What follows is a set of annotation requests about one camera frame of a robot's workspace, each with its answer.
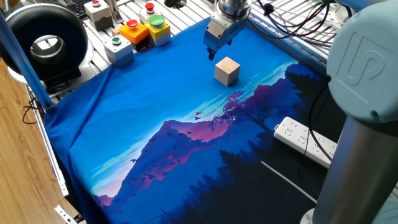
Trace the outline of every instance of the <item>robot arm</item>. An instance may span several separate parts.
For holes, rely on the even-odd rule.
[[[246,26],[252,0],[219,0],[216,11],[206,27],[203,43],[207,46],[209,59],[225,44],[231,45],[235,37]]]

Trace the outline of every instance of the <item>green button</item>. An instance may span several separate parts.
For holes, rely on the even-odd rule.
[[[152,26],[160,26],[164,23],[164,16],[153,15],[148,19],[148,22]]]

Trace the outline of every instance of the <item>white power strip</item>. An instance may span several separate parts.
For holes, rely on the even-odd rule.
[[[322,148],[333,158],[337,144],[319,133],[313,132]],[[315,143],[308,127],[290,117],[286,117],[275,127],[274,137],[298,152],[305,154],[308,158],[329,169],[330,160]]]

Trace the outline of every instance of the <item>blue fabric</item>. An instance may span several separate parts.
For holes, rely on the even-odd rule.
[[[279,184],[268,185],[274,193],[267,197],[289,201],[280,197],[290,192],[300,204],[292,207],[298,215],[282,218],[297,219],[314,206],[263,170],[259,158],[273,152],[274,126],[298,116],[297,105],[306,107],[295,79],[305,75],[312,84],[315,74],[248,28],[211,62],[202,44],[208,22],[139,52],[124,68],[110,66],[47,111],[47,134],[88,223],[104,222],[100,207],[111,223],[193,223],[197,217],[211,223],[206,195],[257,172]],[[214,79],[216,63],[227,56],[241,65],[229,87]],[[241,162],[250,175],[234,169]]]

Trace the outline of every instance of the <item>mountain print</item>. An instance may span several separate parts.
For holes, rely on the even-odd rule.
[[[289,66],[284,78],[258,85],[250,97],[243,91],[227,96],[222,113],[210,121],[164,121],[131,159],[114,198],[94,196],[105,214],[115,223],[298,223],[315,204],[261,161],[313,197],[319,194],[326,170],[273,138],[286,116],[306,124],[324,84],[300,73],[301,66]],[[344,114],[333,100],[325,104],[332,110],[318,110],[342,127]],[[299,166],[308,181],[297,175]]]

